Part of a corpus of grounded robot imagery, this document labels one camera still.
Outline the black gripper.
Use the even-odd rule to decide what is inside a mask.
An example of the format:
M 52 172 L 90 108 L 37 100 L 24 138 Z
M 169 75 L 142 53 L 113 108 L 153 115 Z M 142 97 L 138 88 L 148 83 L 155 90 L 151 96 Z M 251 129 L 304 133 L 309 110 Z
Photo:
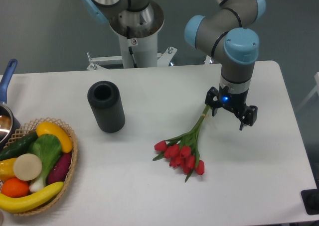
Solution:
M 249 90 L 249 82 L 245 83 L 222 83 L 219 89 L 211 87 L 205 98 L 205 104 L 212 110 L 212 116 L 216 116 L 219 108 L 235 114 L 240 119 L 240 128 L 253 126 L 257 120 L 258 107 L 247 106 L 246 98 Z

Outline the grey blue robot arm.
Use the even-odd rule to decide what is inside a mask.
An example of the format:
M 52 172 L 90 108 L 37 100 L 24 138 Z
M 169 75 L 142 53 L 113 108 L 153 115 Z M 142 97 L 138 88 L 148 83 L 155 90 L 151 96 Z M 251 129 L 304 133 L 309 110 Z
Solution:
M 219 108 L 232 112 L 241 126 L 252 126 L 257 107 L 246 98 L 256 59 L 259 36 L 249 25 L 265 12 L 265 0 L 217 0 L 220 11 L 213 17 L 192 17 L 184 38 L 221 64 L 218 88 L 211 88 L 205 102 L 215 113 Z M 152 0 L 82 0 L 98 23 L 108 23 L 119 38 L 125 68 L 156 67 L 158 32 L 164 23 L 161 7 Z

